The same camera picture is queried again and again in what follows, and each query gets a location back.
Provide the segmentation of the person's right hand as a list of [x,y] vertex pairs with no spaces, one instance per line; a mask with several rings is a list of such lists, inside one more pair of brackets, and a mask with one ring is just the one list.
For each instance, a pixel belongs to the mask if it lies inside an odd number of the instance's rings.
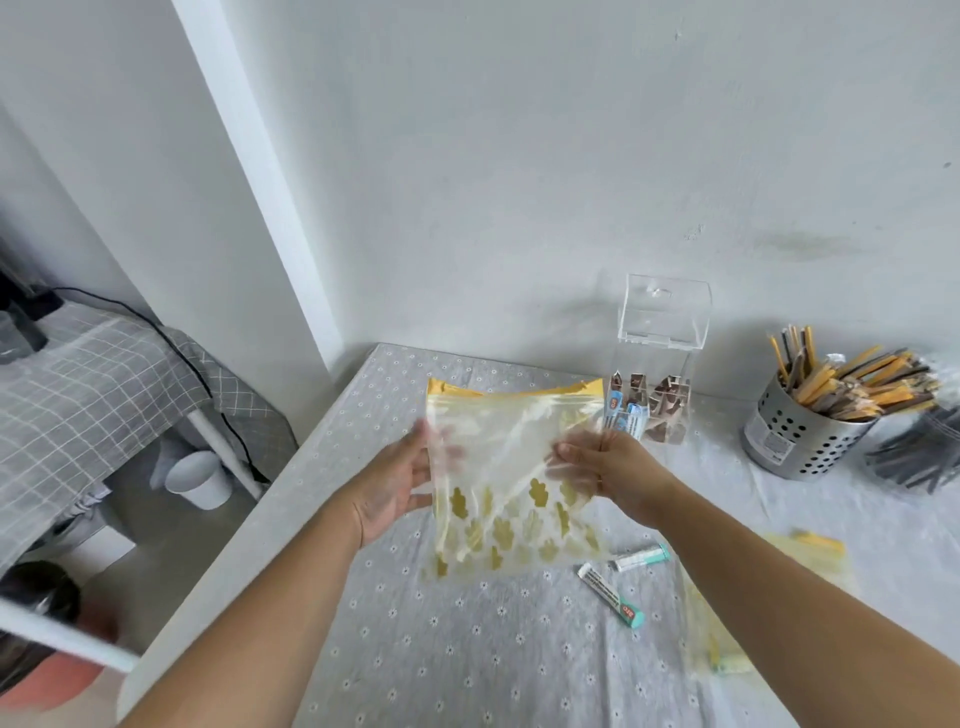
[[630,435],[611,432],[611,475],[607,482],[612,501],[626,516],[648,528],[659,528],[668,505],[683,483]]

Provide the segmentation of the person's left hand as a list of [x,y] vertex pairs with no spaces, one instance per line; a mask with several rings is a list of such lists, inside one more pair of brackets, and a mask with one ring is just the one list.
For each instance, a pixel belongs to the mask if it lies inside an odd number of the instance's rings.
[[384,446],[338,491],[342,509],[350,516],[357,550],[378,540],[397,520],[435,505],[436,496],[423,488],[432,481],[431,437],[439,435],[425,418],[410,431]]

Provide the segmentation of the clear yellow-printed zip bag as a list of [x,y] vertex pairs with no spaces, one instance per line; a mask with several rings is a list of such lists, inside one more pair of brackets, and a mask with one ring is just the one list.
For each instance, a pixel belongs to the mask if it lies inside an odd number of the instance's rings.
[[601,379],[549,390],[481,393],[430,378],[425,418],[465,448],[461,467],[431,486],[434,544],[425,581],[522,575],[611,559],[593,496],[547,470],[551,446],[573,430],[599,431]]

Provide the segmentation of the person's right forearm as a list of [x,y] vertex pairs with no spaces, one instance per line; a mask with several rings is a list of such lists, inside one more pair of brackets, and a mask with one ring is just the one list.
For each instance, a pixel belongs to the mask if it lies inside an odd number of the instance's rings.
[[801,728],[960,728],[960,664],[674,477],[643,517]]

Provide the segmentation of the person's left forearm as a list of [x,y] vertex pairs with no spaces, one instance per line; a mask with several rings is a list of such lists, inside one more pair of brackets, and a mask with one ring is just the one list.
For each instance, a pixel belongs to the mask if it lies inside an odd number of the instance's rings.
[[362,537],[337,491],[118,728],[290,728]]

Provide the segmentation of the bunch of brown sachets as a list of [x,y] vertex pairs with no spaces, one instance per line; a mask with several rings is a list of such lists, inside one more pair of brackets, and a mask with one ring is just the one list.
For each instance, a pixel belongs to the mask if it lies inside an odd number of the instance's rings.
[[644,373],[624,376],[618,370],[608,381],[611,387],[621,389],[623,408],[630,402],[649,405],[650,417],[643,440],[668,445],[679,445],[687,437],[690,420],[690,383],[678,375],[667,375],[659,383],[649,384]]

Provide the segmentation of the white tube with teal cap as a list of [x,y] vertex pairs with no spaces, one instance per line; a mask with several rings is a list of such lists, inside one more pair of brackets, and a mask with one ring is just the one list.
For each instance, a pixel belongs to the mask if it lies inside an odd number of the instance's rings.
[[645,614],[635,605],[623,599],[615,586],[592,564],[584,563],[577,570],[577,576],[594,591],[601,601],[617,614],[618,618],[630,629],[638,629],[645,622]]
[[656,564],[666,563],[671,559],[666,546],[659,542],[647,544],[640,550],[614,557],[611,564],[620,573],[627,573],[636,569],[649,568]]

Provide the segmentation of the clear acrylic box with lid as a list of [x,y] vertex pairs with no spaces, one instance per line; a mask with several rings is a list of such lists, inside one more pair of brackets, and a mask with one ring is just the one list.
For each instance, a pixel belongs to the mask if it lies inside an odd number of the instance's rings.
[[616,342],[606,379],[644,374],[654,385],[667,376],[692,380],[706,344],[713,308],[708,283],[688,278],[628,273],[618,310]]

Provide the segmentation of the white table leg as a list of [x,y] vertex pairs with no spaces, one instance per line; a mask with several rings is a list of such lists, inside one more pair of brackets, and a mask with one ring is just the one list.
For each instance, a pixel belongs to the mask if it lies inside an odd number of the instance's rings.
[[198,408],[186,415],[187,421],[198,432],[198,436],[209,445],[210,449],[219,456],[222,465],[229,470],[234,478],[250,494],[255,502],[259,502],[264,495],[264,488],[255,479],[255,474],[249,465],[238,457],[232,441],[226,437],[220,428]]

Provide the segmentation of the grey floral tablecloth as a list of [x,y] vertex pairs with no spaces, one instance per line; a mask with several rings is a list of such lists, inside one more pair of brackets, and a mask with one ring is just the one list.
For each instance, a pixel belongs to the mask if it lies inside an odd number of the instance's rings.
[[[932,494],[869,478],[859,451],[823,479],[782,480],[742,451],[749,401],[698,397],[679,445],[647,449],[760,535],[846,546],[858,597],[960,662],[960,480]],[[755,674],[693,666],[676,558],[599,568],[646,619],[632,630],[576,575],[428,583],[431,514],[404,516],[355,559],[295,728],[790,728]]]

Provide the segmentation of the perforated steel utensil holder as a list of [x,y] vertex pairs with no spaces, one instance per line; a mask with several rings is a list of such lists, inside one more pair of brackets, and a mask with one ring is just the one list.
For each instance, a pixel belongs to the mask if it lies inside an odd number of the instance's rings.
[[876,424],[847,422],[799,405],[775,374],[740,432],[746,455],[784,480],[813,481],[829,473]]

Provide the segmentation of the white cup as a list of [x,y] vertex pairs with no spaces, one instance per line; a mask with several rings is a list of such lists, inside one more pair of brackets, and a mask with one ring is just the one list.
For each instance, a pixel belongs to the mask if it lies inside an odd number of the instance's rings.
[[201,511],[218,509],[234,491],[220,457],[209,450],[179,459],[167,472],[164,487]]

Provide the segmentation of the clear yellow-topped zip bag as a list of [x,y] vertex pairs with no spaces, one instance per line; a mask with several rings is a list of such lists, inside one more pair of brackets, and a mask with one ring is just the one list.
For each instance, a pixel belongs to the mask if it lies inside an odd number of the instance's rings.
[[[842,541],[801,529],[794,529],[787,536],[771,533],[764,538],[812,573],[858,596],[857,580]],[[680,575],[684,591],[684,636],[680,647],[686,671],[697,676],[753,673],[754,665],[683,566]]]

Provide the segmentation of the bunch of yellow stick packets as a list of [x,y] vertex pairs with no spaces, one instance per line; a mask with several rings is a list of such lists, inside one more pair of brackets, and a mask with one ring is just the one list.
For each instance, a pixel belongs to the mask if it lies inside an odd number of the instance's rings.
[[767,335],[774,352],[774,389],[807,412],[848,424],[933,407],[943,377],[907,347],[869,347],[857,355],[818,350],[811,326],[788,324]]

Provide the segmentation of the grey checked cloth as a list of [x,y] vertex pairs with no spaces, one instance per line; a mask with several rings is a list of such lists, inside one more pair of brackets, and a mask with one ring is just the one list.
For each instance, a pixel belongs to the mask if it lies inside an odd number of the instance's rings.
[[0,575],[90,489],[202,410],[273,481],[298,448],[277,409],[181,331],[66,302],[0,365]]

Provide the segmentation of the bunch of grey stick packets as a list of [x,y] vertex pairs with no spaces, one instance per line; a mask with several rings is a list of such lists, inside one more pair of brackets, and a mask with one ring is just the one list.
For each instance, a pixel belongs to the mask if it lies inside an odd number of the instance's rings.
[[933,494],[960,480],[960,405],[931,408],[902,433],[865,456],[876,479]]

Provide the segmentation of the white box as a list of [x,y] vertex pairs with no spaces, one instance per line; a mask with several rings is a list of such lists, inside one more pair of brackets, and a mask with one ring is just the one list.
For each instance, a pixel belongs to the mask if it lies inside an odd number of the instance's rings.
[[67,546],[54,560],[78,587],[84,587],[136,548],[137,543],[122,530],[104,525]]

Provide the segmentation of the white bar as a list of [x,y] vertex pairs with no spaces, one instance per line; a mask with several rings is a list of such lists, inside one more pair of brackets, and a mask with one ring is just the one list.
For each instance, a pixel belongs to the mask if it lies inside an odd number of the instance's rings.
[[121,674],[138,666],[140,655],[53,617],[35,613],[0,596],[0,629]]

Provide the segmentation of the black round container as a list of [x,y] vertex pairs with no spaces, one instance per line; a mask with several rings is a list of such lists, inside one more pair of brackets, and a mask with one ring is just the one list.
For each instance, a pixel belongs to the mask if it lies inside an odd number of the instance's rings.
[[[76,625],[81,591],[66,571],[49,562],[12,566],[0,578],[0,598],[66,625]],[[27,677],[54,649],[0,628],[0,695]]]

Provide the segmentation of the black device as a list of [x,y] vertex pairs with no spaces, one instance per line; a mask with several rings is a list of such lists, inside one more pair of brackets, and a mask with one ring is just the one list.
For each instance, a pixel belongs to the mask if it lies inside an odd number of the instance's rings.
[[0,365],[42,351],[49,338],[39,321],[65,301],[0,240]]

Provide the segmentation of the pink round object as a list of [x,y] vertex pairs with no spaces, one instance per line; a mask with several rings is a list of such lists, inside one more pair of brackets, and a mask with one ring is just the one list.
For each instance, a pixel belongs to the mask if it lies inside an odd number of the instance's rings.
[[104,669],[92,661],[0,632],[0,710],[53,710],[77,698]]

